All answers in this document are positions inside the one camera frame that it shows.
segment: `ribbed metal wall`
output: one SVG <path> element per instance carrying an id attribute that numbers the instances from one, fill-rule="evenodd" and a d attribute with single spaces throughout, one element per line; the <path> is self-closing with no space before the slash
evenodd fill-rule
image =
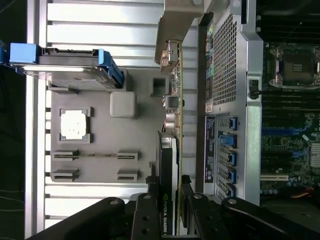
<path id="1" fill-rule="evenodd" d="M 154 62 L 158 21 L 164 12 L 163 0 L 75 1 L 54 0 L 47 6 L 47 36 L 49 47 L 72 50 L 103 48 L 109 51 L 118 66 L 127 68 L 159 68 Z M 183 42 L 185 110 L 197 110 L 197 46 L 198 27 L 194 21 Z M 47 91 L 46 106 L 51 106 Z M 50 113 L 46 114 L 50 129 Z M 186 126 L 183 152 L 183 172 L 195 176 L 196 127 Z M 50 150 L 50 136 L 46 137 Z M 46 156 L 45 171 L 50 172 L 50 156 Z M 147 190 L 145 184 L 86 184 L 52 182 L 45 178 L 45 228 L 75 214 L 105 197 L 121 197 Z"/>

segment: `cpu socket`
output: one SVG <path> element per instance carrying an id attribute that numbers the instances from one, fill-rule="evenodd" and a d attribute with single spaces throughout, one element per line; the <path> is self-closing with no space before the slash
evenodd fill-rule
<path id="1" fill-rule="evenodd" d="M 281 46 L 271 49 L 275 73 L 270 85 L 281 89 L 320 88 L 320 51 L 317 47 Z"/>

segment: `green circuit board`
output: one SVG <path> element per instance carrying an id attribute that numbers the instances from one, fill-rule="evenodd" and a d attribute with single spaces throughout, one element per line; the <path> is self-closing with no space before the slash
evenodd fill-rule
<path id="1" fill-rule="evenodd" d="M 295 68 L 292 71 L 288 70 L 288 63 L 281 62 L 277 66 L 273 50 L 279 47 L 277 43 L 264 46 L 261 173 L 287 174 L 288 181 L 261 181 L 261 194 L 277 193 L 283 186 L 320 184 L 320 168 L 312 167 L 310 163 L 312 143 L 320 143 L 320 88 L 300 87 L 311 84 L 310 76 L 314 69 L 309 69 L 307 60 L 314 55 L 312 49 L 316 46 L 284 47 L 282 54 L 290 58 L 288 62 L 304 58 L 304 62 L 291 64 Z M 293 88 L 279 88 L 271 84 L 280 68 L 283 69 L 282 76 L 287 78 L 285 84 Z"/>

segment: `motherboard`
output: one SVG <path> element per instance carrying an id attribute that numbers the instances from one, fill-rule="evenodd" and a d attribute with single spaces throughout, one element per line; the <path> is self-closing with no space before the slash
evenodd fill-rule
<path id="1" fill-rule="evenodd" d="M 318 47 L 265 43 L 263 65 L 261 197 L 319 185 Z"/>

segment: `capacitor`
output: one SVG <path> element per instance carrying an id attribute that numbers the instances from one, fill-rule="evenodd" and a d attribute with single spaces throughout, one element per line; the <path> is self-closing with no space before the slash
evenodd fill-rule
<path id="1" fill-rule="evenodd" d="M 176 124 L 174 121 L 165 121 L 164 122 L 164 128 L 165 129 L 175 129 L 176 128 Z"/>
<path id="2" fill-rule="evenodd" d="M 167 112 L 165 114 L 165 121 L 174 122 L 176 119 L 176 114 L 174 112 Z"/>

